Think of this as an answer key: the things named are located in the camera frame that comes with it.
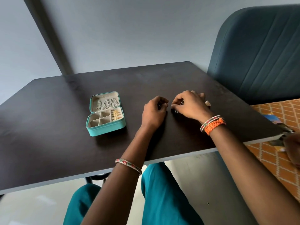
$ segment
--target wall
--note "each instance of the wall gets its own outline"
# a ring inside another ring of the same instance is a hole
[[[23,0],[0,0],[0,104],[36,78],[61,75]]]
[[[76,73],[192,61],[207,70],[234,11],[300,0],[44,0]]]

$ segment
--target dark brown tabletop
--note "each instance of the dark brown tabletop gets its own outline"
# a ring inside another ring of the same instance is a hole
[[[205,92],[211,109],[245,143],[276,139],[280,128],[191,62],[36,79],[0,106],[0,194],[106,173],[141,124],[144,104],[184,90]],[[117,91],[127,126],[91,137],[85,127],[91,96]],[[197,121],[167,109],[145,164],[215,151]]]

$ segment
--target chair backrest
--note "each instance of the chair backrest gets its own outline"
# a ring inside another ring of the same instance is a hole
[[[219,30],[207,73],[249,104],[300,98],[300,5],[234,12]]]

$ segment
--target hand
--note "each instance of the hand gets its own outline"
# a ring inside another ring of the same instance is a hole
[[[168,107],[168,100],[157,96],[150,100],[144,106],[144,112],[142,115],[141,127],[146,128],[148,131],[155,132],[158,127],[163,123],[166,116],[166,110]]]
[[[176,96],[171,105],[172,109],[177,110],[188,118],[198,120],[201,124],[214,116],[205,104],[205,94],[197,94],[195,91],[184,91]]]

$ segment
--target jewelry box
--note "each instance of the jewelry box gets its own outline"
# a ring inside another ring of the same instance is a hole
[[[112,132],[126,126],[118,92],[93,95],[86,128],[91,136]]]

